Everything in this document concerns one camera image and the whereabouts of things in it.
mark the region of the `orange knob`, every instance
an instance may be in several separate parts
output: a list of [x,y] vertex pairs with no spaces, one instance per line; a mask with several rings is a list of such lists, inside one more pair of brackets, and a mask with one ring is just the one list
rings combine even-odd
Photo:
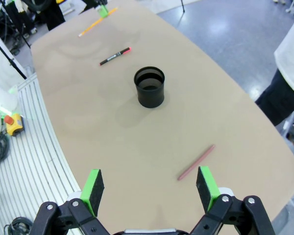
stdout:
[[3,120],[5,123],[9,124],[9,125],[12,125],[14,123],[14,119],[12,117],[10,117],[9,115],[6,115],[4,117],[4,120]]

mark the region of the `black cup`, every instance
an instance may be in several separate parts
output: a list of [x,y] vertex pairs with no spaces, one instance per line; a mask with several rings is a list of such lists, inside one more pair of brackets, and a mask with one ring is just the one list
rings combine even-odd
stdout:
[[144,67],[134,76],[138,101],[146,108],[158,107],[164,100],[165,75],[156,67]]

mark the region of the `bolt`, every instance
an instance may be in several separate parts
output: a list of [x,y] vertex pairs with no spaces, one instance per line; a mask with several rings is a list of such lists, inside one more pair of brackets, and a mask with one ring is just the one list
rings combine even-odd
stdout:
[[223,196],[223,197],[222,197],[222,201],[224,201],[224,202],[228,202],[228,201],[229,201],[229,198],[228,198],[227,196]]
[[248,202],[249,202],[250,204],[254,204],[254,203],[255,203],[255,199],[253,199],[252,197],[250,197],[250,198],[248,199]]
[[72,205],[73,205],[74,207],[77,207],[77,206],[78,206],[78,202],[77,202],[77,201],[73,201]]

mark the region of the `striped metal surface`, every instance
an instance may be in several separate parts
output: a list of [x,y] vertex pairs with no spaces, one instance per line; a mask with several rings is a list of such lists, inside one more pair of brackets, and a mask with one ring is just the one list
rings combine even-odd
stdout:
[[61,205],[80,190],[52,128],[36,74],[18,88],[25,131],[9,137],[9,155],[0,163],[0,234],[18,216],[33,221],[43,202]]

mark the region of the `pencil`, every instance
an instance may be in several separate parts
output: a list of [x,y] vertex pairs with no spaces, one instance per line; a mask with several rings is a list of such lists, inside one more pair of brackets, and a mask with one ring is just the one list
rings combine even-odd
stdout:
[[[111,11],[109,11],[108,15],[111,15],[117,9],[118,9],[117,7],[113,8]],[[85,29],[85,31],[81,32],[78,36],[79,37],[83,36],[85,33],[87,33],[89,30],[91,30],[93,27],[95,27],[97,24],[99,24],[102,20],[103,20],[103,18],[100,17],[99,20],[97,20],[95,23],[93,23],[91,26],[89,26],[87,29]]]
[[202,160],[204,160],[211,152],[214,150],[216,146],[213,144],[211,145],[206,152],[204,152],[187,170],[185,170],[177,180],[182,180],[185,176],[187,176]]

